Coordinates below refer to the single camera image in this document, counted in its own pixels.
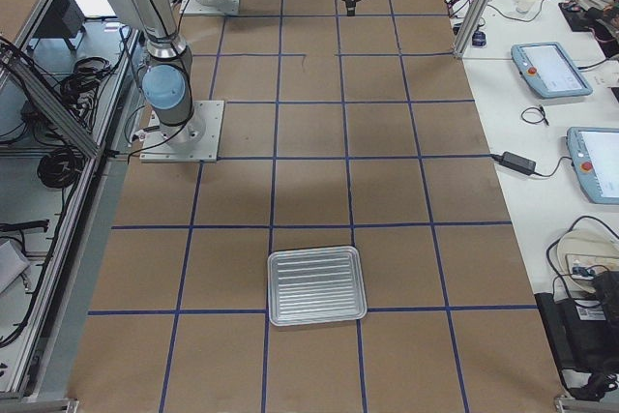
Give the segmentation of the blue teach pendant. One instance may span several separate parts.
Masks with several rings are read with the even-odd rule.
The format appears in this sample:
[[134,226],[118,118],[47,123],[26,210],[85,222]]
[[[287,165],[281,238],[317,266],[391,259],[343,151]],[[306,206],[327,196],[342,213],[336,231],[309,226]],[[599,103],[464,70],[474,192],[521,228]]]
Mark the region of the blue teach pendant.
[[514,44],[511,56],[521,77],[541,99],[584,97],[593,92],[559,43]]
[[618,204],[618,129],[571,127],[567,148],[582,191],[592,203]]

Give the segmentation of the near blue teach pendant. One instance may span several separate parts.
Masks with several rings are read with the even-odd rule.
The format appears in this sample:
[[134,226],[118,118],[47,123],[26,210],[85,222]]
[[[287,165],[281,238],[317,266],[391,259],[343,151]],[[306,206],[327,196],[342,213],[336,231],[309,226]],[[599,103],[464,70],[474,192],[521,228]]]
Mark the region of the near blue teach pendant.
[[592,203],[618,204],[618,129],[571,127],[567,148],[582,191]]

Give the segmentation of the ribbed silver metal tray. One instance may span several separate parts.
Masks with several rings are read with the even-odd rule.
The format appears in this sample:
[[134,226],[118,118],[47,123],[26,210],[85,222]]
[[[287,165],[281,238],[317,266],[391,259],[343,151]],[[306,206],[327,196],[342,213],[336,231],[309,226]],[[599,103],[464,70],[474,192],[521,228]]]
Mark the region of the ribbed silver metal tray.
[[360,320],[368,311],[352,246],[276,251],[267,259],[270,322],[279,327]]

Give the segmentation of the beige round plate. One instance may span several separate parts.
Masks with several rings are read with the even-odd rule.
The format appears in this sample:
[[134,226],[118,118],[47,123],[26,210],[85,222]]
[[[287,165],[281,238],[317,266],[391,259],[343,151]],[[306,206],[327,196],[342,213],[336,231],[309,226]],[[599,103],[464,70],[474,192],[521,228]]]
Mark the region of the beige round plate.
[[592,279],[604,271],[618,270],[618,246],[604,236],[586,230],[566,233],[557,245],[557,265],[574,286],[593,293]]

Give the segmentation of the black power adapter brick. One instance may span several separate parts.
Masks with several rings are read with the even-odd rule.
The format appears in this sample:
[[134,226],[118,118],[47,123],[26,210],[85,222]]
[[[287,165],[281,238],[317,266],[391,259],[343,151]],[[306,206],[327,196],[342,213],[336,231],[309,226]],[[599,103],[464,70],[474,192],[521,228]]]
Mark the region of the black power adapter brick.
[[526,176],[535,173],[536,163],[533,160],[524,158],[512,152],[504,152],[500,164],[510,170],[519,172]]

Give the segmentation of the far blue teach pendant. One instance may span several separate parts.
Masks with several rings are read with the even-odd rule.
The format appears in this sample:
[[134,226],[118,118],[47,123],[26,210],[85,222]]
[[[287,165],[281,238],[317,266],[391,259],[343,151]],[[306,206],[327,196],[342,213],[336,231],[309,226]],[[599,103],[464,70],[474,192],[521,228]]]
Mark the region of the far blue teach pendant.
[[541,99],[584,97],[593,92],[559,43],[514,44],[511,56],[521,77]]

